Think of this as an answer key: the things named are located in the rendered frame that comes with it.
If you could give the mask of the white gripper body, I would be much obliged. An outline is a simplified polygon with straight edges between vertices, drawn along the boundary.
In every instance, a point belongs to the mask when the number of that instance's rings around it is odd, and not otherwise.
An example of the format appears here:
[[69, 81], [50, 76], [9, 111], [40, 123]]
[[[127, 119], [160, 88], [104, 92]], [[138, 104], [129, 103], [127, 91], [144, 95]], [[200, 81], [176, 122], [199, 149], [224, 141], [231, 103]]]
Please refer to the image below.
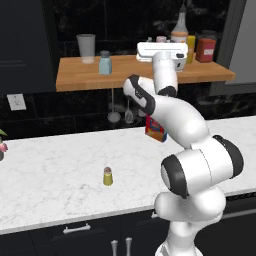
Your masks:
[[177, 63], [187, 59], [188, 46], [186, 43], [139, 42], [137, 44], [137, 60], [150, 62], [156, 57], [166, 57]]

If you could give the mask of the clear condiment bottle brown sauce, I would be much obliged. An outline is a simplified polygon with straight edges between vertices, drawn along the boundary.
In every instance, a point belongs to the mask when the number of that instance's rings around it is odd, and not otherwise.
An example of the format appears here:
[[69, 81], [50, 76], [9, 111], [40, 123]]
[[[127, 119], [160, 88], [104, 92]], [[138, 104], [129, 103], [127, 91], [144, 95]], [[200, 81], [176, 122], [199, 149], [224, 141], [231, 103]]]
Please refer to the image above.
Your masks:
[[171, 40], [175, 43], [185, 43], [188, 37], [188, 30], [186, 27], [186, 7], [181, 6], [177, 24], [171, 31]]

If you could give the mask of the yellow condiment bottle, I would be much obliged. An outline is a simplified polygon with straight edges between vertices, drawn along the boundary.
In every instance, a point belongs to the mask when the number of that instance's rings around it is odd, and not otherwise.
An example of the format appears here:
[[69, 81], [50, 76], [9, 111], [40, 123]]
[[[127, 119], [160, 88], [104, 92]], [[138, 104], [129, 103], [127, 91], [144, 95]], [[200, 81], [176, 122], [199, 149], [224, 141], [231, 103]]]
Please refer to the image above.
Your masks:
[[188, 46], [187, 63], [188, 64], [191, 64], [193, 61], [195, 42], [196, 42], [196, 37], [194, 35], [189, 35], [187, 37], [187, 46]]

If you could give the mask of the pale blue shaker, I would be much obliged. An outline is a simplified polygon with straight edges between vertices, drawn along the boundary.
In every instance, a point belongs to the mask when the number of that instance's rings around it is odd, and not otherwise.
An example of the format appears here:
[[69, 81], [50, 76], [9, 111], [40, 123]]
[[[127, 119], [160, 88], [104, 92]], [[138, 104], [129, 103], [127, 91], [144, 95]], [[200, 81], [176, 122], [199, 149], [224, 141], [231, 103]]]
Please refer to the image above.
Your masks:
[[103, 50], [100, 52], [98, 69], [101, 75], [110, 75], [112, 73], [112, 60], [109, 51]]

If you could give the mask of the grey open cabinet door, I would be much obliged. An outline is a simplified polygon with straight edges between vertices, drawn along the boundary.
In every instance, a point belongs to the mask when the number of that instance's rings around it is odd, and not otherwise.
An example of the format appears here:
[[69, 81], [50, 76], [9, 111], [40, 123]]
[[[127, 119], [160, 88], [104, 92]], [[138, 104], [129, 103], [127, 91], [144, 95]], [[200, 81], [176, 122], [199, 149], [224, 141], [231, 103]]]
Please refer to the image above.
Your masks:
[[211, 96], [256, 92], [256, 0], [230, 0], [217, 63], [235, 77], [213, 82]]

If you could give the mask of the dark closed cabinet door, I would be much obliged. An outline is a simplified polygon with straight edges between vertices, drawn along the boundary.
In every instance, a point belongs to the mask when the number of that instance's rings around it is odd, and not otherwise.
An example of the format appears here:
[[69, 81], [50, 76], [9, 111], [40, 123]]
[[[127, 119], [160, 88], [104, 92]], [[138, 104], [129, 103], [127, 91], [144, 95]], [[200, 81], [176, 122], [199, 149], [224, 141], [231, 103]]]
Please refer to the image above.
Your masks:
[[52, 0], [0, 0], [0, 95], [55, 92], [59, 48]]

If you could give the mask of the yellow shaker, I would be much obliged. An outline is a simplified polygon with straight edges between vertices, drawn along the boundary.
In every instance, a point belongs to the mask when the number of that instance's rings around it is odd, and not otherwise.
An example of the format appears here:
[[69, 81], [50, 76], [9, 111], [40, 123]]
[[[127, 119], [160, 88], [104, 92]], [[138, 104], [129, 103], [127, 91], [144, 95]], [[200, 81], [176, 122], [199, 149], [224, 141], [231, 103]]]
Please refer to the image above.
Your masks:
[[110, 167], [104, 168], [103, 184], [105, 186], [111, 186], [113, 184], [112, 170]]

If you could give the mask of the red canister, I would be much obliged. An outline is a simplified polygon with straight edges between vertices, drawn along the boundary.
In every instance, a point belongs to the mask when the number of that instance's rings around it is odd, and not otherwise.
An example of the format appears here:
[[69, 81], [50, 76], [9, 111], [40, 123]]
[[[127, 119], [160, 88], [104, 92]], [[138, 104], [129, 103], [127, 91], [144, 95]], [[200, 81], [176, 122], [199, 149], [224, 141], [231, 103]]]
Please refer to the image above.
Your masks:
[[211, 62], [214, 55], [216, 41], [211, 38], [198, 40], [195, 59], [201, 63]]

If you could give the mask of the white translucent cup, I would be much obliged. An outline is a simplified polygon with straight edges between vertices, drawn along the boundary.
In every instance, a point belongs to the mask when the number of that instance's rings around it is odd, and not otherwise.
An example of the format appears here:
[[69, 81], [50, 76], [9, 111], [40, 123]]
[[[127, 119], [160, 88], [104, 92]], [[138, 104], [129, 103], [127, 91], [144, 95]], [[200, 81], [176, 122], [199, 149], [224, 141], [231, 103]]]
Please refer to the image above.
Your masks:
[[84, 64], [92, 64], [94, 62], [95, 38], [94, 34], [79, 34], [77, 36], [79, 52]]

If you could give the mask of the hanging silver spatula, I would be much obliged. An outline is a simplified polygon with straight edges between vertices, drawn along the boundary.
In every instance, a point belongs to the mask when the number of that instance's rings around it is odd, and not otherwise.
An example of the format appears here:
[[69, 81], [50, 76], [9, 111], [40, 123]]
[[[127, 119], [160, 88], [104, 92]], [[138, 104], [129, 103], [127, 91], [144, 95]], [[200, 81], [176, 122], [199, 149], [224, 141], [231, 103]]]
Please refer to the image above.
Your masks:
[[132, 124], [134, 122], [133, 112], [130, 110], [130, 104], [127, 104], [127, 109], [125, 111], [125, 122], [127, 124]]

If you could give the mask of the hanging silver ladle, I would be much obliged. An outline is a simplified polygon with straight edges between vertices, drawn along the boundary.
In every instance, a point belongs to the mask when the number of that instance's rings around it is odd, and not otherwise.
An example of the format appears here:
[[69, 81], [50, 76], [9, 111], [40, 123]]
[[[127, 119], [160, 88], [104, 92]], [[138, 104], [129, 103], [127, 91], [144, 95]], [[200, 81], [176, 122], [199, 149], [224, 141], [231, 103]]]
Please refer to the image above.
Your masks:
[[121, 115], [119, 114], [119, 112], [115, 111], [114, 88], [111, 89], [111, 100], [112, 100], [112, 109], [111, 109], [111, 112], [108, 114], [107, 118], [108, 118], [108, 121], [111, 123], [118, 123], [121, 119]]

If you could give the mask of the red blue yellow box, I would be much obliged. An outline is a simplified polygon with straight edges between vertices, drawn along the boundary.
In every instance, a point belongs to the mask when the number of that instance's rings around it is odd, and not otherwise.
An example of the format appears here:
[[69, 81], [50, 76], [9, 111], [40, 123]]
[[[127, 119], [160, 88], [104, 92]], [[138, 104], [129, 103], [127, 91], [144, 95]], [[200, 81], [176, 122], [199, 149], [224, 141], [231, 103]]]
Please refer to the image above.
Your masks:
[[149, 115], [146, 116], [145, 134], [159, 142], [165, 142], [167, 139], [165, 129]]

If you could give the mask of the potted plant pink flower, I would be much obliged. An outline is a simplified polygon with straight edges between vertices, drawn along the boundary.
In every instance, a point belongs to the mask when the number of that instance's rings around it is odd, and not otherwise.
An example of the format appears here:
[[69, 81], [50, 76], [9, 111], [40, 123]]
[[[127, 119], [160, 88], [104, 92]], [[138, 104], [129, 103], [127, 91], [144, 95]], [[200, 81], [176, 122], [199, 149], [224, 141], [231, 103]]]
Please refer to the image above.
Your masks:
[[0, 129], [0, 161], [4, 159], [4, 153], [8, 150], [8, 146], [3, 142], [3, 136], [8, 135], [2, 129]]

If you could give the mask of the dark drawer front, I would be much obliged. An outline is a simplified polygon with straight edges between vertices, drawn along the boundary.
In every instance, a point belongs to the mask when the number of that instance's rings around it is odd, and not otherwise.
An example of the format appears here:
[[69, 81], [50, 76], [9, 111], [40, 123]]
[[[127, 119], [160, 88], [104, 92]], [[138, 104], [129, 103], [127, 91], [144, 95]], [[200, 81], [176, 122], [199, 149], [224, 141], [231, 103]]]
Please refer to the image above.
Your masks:
[[[63, 234], [68, 228], [88, 223], [88, 231]], [[112, 256], [111, 241], [119, 240], [121, 218], [118, 216], [67, 223], [30, 231], [38, 256]]]

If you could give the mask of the dark dishwasher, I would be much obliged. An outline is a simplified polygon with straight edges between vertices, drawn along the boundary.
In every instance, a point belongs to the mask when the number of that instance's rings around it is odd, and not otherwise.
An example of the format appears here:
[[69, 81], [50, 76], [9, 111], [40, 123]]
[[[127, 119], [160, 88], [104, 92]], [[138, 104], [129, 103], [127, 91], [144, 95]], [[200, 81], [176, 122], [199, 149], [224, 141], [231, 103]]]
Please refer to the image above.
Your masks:
[[222, 219], [201, 230], [203, 256], [256, 256], [256, 192], [229, 196]]

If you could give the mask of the white wall outlet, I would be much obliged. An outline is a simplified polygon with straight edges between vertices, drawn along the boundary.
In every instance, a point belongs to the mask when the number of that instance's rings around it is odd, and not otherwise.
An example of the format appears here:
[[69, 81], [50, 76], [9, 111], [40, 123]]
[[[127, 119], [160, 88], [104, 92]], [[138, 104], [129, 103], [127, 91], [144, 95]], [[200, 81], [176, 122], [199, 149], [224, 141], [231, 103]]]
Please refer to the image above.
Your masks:
[[12, 94], [7, 96], [10, 109], [12, 111], [25, 110], [26, 104], [22, 94]]

